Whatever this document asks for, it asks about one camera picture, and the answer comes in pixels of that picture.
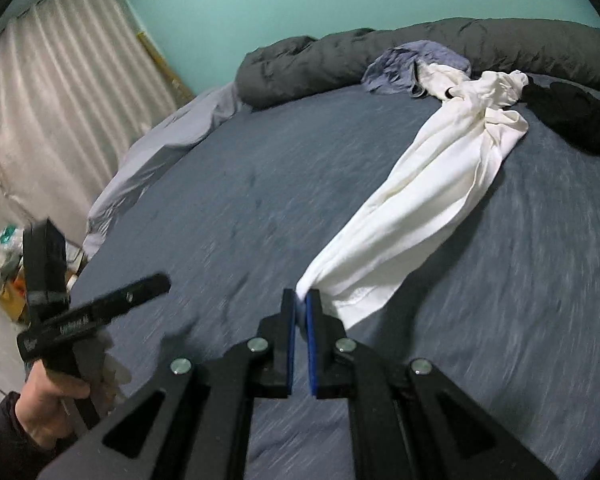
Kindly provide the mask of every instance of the bed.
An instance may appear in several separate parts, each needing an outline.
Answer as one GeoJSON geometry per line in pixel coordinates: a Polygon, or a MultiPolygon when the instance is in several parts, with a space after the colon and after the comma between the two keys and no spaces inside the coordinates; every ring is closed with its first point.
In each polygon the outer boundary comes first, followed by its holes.
{"type": "MultiPolygon", "coordinates": [[[[77,304],[171,277],[167,296],[110,328],[125,392],[173,358],[253,336],[439,106],[345,86],[243,109],[177,162],[72,291],[77,304]]],[[[600,459],[600,158],[513,109],[528,133],[487,196],[349,335],[400,362],[429,358],[560,480],[581,480],[600,459]]],[[[289,400],[256,403],[245,478],[353,478],[346,402],[310,397],[301,337],[295,369],[289,400]]]]}

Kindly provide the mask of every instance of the black cloth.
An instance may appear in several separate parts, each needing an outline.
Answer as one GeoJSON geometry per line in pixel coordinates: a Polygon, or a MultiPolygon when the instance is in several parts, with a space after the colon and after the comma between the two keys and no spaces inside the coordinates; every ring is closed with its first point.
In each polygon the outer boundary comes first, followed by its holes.
{"type": "Polygon", "coordinates": [[[0,403],[0,480],[34,480],[56,455],[36,446],[22,429],[15,415],[19,397],[11,392],[0,403]]]}
{"type": "Polygon", "coordinates": [[[600,155],[600,99],[576,85],[557,81],[547,88],[530,77],[520,101],[568,143],[600,155]]]}

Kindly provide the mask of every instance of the human hand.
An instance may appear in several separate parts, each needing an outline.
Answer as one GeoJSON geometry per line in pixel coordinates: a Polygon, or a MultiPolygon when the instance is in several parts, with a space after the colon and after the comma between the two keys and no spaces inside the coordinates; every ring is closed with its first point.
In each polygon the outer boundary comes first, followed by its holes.
{"type": "Polygon", "coordinates": [[[16,402],[16,418],[36,444],[53,449],[59,438],[73,431],[61,399],[85,399],[89,392],[88,383],[46,370],[42,361],[36,361],[16,402]]]}

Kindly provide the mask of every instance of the black sleeve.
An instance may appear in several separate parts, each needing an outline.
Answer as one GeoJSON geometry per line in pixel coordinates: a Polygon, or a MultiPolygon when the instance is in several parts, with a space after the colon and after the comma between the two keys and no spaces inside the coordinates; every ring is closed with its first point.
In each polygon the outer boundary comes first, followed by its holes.
{"type": "Polygon", "coordinates": [[[35,480],[55,452],[36,446],[15,415],[19,394],[11,392],[0,403],[0,480],[35,480]]]}

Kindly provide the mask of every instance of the white curtain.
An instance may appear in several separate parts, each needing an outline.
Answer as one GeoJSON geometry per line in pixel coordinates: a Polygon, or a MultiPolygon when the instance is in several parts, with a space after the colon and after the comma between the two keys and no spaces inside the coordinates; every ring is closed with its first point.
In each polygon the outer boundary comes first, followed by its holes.
{"type": "Polygon", "coordinates": [[[129,147],[175,109],[119,0],[35,4],[0,34],[1,199],[80,244],[129,147]]]}

